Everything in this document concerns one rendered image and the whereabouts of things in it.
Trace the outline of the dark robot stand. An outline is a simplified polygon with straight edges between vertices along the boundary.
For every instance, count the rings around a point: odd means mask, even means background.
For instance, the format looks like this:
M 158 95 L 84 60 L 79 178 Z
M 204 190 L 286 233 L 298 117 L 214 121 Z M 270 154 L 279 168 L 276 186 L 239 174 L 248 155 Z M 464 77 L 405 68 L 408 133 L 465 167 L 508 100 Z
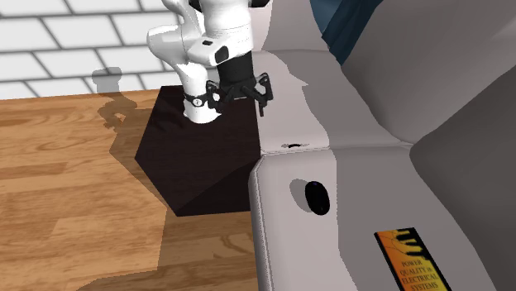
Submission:
M 247 212 L 260 158 L 256 105 L 230 103 L 207 124 L 184 116 L 180 86 L 160 89 L 135 160 L 178 217 Z

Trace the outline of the black computer mouse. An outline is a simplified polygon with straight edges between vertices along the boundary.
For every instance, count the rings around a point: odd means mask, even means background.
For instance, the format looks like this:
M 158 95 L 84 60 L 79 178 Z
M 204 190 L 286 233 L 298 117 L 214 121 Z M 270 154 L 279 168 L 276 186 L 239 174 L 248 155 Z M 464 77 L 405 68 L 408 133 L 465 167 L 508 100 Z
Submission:
M 329 212 L 330 198 L 323 184 L 318 181 L 308 182 L 305 185 L 304 194 L 308 207 L 313 213 L 323 216 Z

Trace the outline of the orange and black book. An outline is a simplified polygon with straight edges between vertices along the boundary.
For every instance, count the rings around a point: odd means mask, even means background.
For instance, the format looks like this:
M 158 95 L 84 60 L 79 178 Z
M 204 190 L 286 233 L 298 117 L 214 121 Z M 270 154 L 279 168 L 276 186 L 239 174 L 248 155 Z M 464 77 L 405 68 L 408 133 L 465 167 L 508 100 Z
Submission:
M 452 291 L 414 227 L 374 236 L 400 291 Z

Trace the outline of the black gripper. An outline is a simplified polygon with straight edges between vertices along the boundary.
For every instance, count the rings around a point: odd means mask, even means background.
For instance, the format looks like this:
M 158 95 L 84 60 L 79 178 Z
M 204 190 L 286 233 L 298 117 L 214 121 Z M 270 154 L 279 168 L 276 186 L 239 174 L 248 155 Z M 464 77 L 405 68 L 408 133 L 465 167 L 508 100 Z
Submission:
M 270 76 L 263 73 L 254 75 L 252 53 L 227 60 L 217 66 L 219 83 L 212 80 L 206 82 L 208 107 L 217 113 L 223 113 L 225 107 L 233 101 L 233 87 L 241 89 L 248 98 L 258 102 L 259 114 L 264 116 L 264 108 L 274 96 Z

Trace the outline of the dark blue cushion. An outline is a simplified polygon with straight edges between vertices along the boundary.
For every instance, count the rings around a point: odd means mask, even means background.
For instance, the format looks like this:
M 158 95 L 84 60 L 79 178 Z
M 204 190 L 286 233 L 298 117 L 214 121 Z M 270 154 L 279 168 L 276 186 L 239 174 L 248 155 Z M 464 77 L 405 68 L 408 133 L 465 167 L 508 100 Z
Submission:
M 375 9 L 384 0 L 310 0 L 322 39 L 339 65 L 356 45 Z

